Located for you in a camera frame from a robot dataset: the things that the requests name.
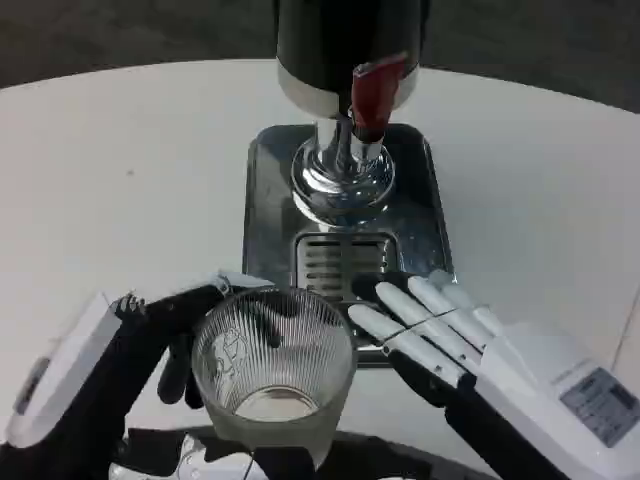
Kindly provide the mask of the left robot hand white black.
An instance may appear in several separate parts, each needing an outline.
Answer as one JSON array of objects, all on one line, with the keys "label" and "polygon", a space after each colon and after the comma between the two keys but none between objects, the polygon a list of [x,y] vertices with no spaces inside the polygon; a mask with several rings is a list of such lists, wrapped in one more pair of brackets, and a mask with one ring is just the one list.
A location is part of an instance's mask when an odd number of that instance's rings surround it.
[{"label": "left robot hand white black", "polygon": [[152,302],[97,295],[22,386],[1,445],[2,478],[107,478],[126,417],[160,360],[167,361],[160,400],[202,408],[191,352],[204,317],[225,298],[267,283],[221,271]]}]

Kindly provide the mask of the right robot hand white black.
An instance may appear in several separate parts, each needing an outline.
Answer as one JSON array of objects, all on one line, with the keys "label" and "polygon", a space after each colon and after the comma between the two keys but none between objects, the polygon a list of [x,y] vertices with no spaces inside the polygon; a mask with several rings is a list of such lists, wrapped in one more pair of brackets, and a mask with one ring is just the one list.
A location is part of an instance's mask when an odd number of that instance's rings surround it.
[{"label": "right robot hand white black", "polygon": [[350,321],[499,477],[638,477],[638,397],[570,335],[500,321],[441,270],[351,288]]}]

